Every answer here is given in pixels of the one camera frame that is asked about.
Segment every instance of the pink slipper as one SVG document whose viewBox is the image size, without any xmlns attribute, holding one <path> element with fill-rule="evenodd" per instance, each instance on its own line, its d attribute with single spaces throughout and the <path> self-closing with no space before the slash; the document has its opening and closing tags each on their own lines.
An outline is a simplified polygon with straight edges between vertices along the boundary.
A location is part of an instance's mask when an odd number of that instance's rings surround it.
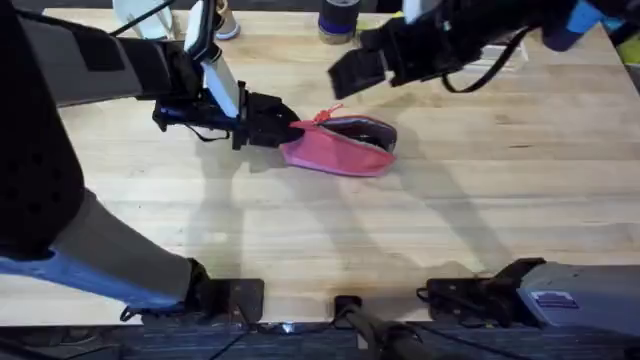
<svg viewBox="0 0 640 360">
<path fill-rule="evenodd" d="M 280 145 L 289 165 L 349 176 L 380 176 L 395 161 L 396 129 L 363 115 L 331 117 L 342 107 L 321 111 L 312 121 L 290 126 L 304 129 L 304 135 Z"/>
</svg>

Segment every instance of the floor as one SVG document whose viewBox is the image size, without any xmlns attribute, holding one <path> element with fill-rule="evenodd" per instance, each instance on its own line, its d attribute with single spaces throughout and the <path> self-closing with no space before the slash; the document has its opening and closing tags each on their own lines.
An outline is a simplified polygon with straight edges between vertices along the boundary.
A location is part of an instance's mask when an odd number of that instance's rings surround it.
<svg viewBox="0 0 640 360">
<path fill-rule="evenodd" d="M 193 2 L 194 0 L 177 0 L 173 7 L 186 9 Z M 231 1 L 232 7 L 238 10 L 274 11 L 317 11 L 319 3 L 319 0 Z M 109 8 L 111 0 L 14 0 L 14 4 L 21 8 L 41 11 L 44 7 Z M 625 348 L 640 345 L 638 339 L 589 329 L 471 330 L 440 324 L 429 326 L 450 335 L 540 360 L 624 359 Z M 122 350 L 124 359 L 206 359 L 240 332 L 240 329 L 229 328 L 226 325 L 164 328 L 0 328 L 0 338 L 9 338 L 33 350 L 59 357 L 113 345 L 114 347 L 105 348 L 105 351 Z M 473 359 L 504 359 L 502 356 L 478 351 L 431 334 L 422 333 L 421 337 L 425 346 L 435 352 L 462 353 Z M 354 333 L 329 330 L 321 334 L 287 337 L 251 334 L 222 357 L 261 360 L 346 360 L 361 359 L 365 355 L 366 352 L 358 350 Z M 9 358 L 0 354 L 0 359 Z"/>
</svg>

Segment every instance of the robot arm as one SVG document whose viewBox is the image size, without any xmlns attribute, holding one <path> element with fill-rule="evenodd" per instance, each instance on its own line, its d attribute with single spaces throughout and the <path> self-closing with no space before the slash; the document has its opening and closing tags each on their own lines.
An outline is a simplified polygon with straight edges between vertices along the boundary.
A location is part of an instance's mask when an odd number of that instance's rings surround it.
<svg viewBox="0 0 640 360">
<path fill-rule="evenodd" d="M 299 130 L 288 126 L 295 113 L 277 97 L 247 91 L 224 64 L 212 42 L 221 21 L 215 2 L 192 9 L 184 49 L 22 12 L 9 0 L 0 1 L 0 13 L 0 72 L 11 84 L 0 131 L 0 272 L 118 299 L 129 306 L 123 320 L 211 317 L 244 302 L 258 321 L 261 280 L 209 279 L 196 260 L 153 244 L 85 189 L 56 109 L 136 97 L 155 101 L 162 131 L 174 124 L 225 130 L 234 149 L 295 139 Z"/>
<path fill-rule="evenodd" d="M 595 24 L 594 13 L 640 23 L 640 3 L 633 0 L 414 0 L 406 19 L 394 18 L 379 29 L 364 31 L 362 47 L 349 51 L 329 69 L 335 96 L 355 94 L 385 80 L 391 86 L 441 77 L 452 92 L 471 92 L 486 84 L 508 60 L 527 31 L 542 28 L 545 44 L 567 50 Z M 468 89 L 455 90 L 447 75 L 479 60 L 482 48 L 518 32 L 496 65 Z"/>
</svg>

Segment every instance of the wooden tabletop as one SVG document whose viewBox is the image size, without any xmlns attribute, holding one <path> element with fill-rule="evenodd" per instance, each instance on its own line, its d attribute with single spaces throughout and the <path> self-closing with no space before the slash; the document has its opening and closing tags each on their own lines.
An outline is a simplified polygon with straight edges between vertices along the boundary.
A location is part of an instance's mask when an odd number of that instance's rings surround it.
<svg viewBox="0 0 640 360">
<path fill-rule="evenodd" d="M 118 27 L 109 10 L 47 14 Z M 242 34 L 220 45 L 237 79 L 303 118 L 335 104 L 326 70 L 349 45 L 322 44 L 316 14 L 235 15 Z M 399 131 L 398 160 L 375 179 L 288 168 L 277 151 L 234 152 L 184 128 L 161 133 L 151 102 L 60 113 L 107 208 L 214 277 L 264 279 L 265 321 L 329 319 L 339 294 L 363 296 L 383 318 L 427 319 L 414 292 L 432 277 L 532 256 L 640 264 L 640 103 L 625 69 L 601 28 L 564 54 L 539 33 L 525 44 L 525 67 L 477 93 L 432 81 L 343 101 L 338 114 Z M 0 283 L 2 325 L 111 324 L 123 308 L 32 279 Z"/>
</svg>

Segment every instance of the cable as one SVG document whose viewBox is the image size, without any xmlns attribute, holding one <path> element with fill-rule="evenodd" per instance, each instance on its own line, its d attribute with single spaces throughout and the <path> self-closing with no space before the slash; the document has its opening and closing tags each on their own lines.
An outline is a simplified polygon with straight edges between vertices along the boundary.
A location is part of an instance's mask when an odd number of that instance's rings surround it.
<svg viewBox="0 0 640 360">
<path fill-rule="evenodd" d="M 423 325 L 421 323 L 407 322 L 407 325 L 415 326 L 415 327 L 418 327 L 418 328 L 420 328 L 420 329 L 422 329 L 422 330 L 424 330 L 424 331 L 426 331 L 428 333 L 431 333 L 433 335 L 445 338 L 447 340 L 451 340 L 453 342 L 464 344 L 464 345 L 467 345 L 467 346 L 470 346 L 472 348 L 476 348 L 476 349 L 479 349 L 479 350 L 484 350 L 484 351 L 490 352 L 492 354 L 501 355 L 501 356 L 504 356 L 504 357 L 509 358 L 509 359 L 514 359 L 514 360 L 532 360 L 531 358 L 528 358 L 528 357 L 522 356 L 522 355 L 518 355 L 518 354 L 512 353 L 510 351 L 494 348 L 494 347 L 491 347 L 491 346 L 488 346 L 488 345 L 484 345 L 484 344 L 479 344 L 479 343 L 476 343 L 476 342 L 473 342 L 473 341 L 469 341 L 469 340 L 465 340 L 465 339 L 459 338 L 459 337 L 454 336 L 454 335 L 449 335 L 447 333 L 444 333 L 444 332 L 442 332 L 440 330 L 436 330 L 436 329 L 430 328 L 430 327 L 428 327 L 426 325 Z"/>
<path fill-rule="evenodd" d="M 244 338 L 245 336 L 247 336 L 247 335 L 249 335 L 249 334 L 251 334 L 251 332 L 250 332 L 250 331 L 246 331 L 246 332 L 244 332 L 244 333 L 242 333 L 242 334 L 240 334 L 240 335 L 236 336 L 236 338 L 235 338 L 235 339 L 233 339 L 233 340 L 229 341 L 229 342 L 227 343 L 227 345 L 225 345 L 222 349 L 218 350 L 218 352 L 216 352 L 215 354 L 213 354 L 213 355 L 209 358 L 209 360 L 215 360 L 215 359 L 219 358 L 220 356 L 224 355 L 224 353 L 226 353 L 229 349 L 231 349 L 231 347 L 232 347 L 233 345 L 235 345 L 238 341 L 242 340 L 242 338 Z"/>
<path fill-rule="evenodd" d="M 474 82 L 473 84 L 469 85 L 464 89 L 456 89 L 455 87 L 453 87 L 453 85 L 449 81 L 449 75 L 444 74 L 441 77 L 442 85 L 444 85 L 445 89 L 447 89 L 449 92 L 452 92 L 454 94 L 471 93 L 487 85 L 489 81 L 491 81 L 491 79 L 493 79 L 500 72 L 500 70 L 504 67 L 507 61 L 509 61 L 509 59 L 511 58 L 511 55 L 513 55 L 515 50 L 518 48 L 518 45 L 520 45 L 520 42 L 522 42 L 522 39 L 524 39 L 524 37 L 533 29 L 535 29 L 535 26 L 530 26 L 520 30 L 520 32 L 516 34 L 513 37 L 513 39 L 511 39 L 509 44 L 505 47 L 502 54 L 500 54 L 500 57 L 498 57 L 498 60 L 496 60 L 496 62 L 491 66 L 491 68 L 489 68 L 489 70 L 487 70 L 487 72 L 484 73 L 484 75 L 482 75 L 482 77 L 476 80 L 476 82 Z"/>
<path fill-rule="evenodd" d="M 153 9 L 147 11 L 146 13 L 144 13 L 144 14 L 138 16 L 137 18 L 129 21 L 128 23 L 124 24 L 122 27 L 110 32 L 109 35 L 118 36 L 118 35 L 122 34 L 123 32 L 131 29 L 132 27 L 134 27 L 136 25 L 138 25 L 139 23 L 143 22 L 147 18 L 151 17 L 153 14 L 155 14 L 158 11 L 166 8 L 167 6 L 173 4 L 174 2 L 176 2 L 176 0 L 167 0 L 167 1 L 163 2 L 162 4 L 154 7 Z"/>
</svg>

